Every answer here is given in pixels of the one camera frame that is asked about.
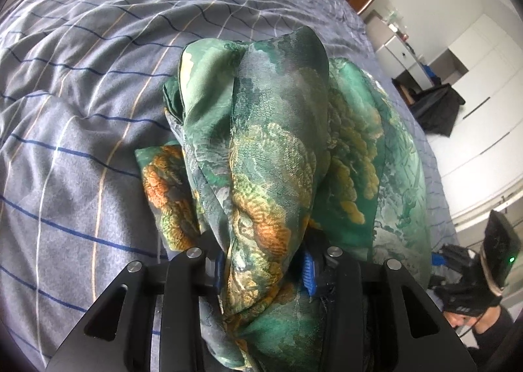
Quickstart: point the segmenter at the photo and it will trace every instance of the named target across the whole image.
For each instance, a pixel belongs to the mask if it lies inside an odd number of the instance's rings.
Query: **gray bedsheet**
[[[381,81],[423,161],[433,245],[454,238],[436,159],[344,0],[20,0],[0,18],[0,311],[39,369],[125,264],[165,256],[133,152],[172,139],[158,87],[182,48],[301,25]]]

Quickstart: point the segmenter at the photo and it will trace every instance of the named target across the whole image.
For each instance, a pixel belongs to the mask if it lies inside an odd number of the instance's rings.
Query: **green patterned fabric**
[[[360,260],[430,276],[422,164],[376,80],[308,27],[186,46],[163,86],[179,144],[137,151],[169,257],[211,231],[227,254],[211,353],[239,370],[316,371],[321,306],[291,265],[307,227]]]

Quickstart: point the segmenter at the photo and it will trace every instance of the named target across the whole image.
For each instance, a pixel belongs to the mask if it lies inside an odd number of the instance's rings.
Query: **nightstand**
[[[376,15],[370,17],[367,22],[367,37],[386,76],[398,78],[399,75],[407,72],[420,89],[427,90],[433,86],[432,80],[412,51]]]

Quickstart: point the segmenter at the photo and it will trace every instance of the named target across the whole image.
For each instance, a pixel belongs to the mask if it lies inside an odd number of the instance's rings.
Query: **metal screw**
[[[140,263],[139,261],[134,261],[134,262],[130,262],[129,264],[127,264],[127,271],[130,273],[137,272],[141,268],[142,268],[142,263]]]
[[[330,246],[327,248],[327,254],[329,257],[339,257],[343,254],[343,250],[339,246]]]
[[[392,270],[401,269],[401,263],[396,259],[387,260],[387,267]]]
[[[201,252],[201,249],[197,246],[194,248],[189,248],[187,250],[187,257],[189,257],[190,259],[197,259],[199,256],[201,256]]]

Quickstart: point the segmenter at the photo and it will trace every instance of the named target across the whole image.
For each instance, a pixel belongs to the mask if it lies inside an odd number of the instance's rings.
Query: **person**
[[[468,350],[478,366],[488,361],[514,323],[511,314],[501,305],[489,307],[479,317],[449,311],[444,311],[443,315],[453,328],[472,327],[478,347],[469,347]]]

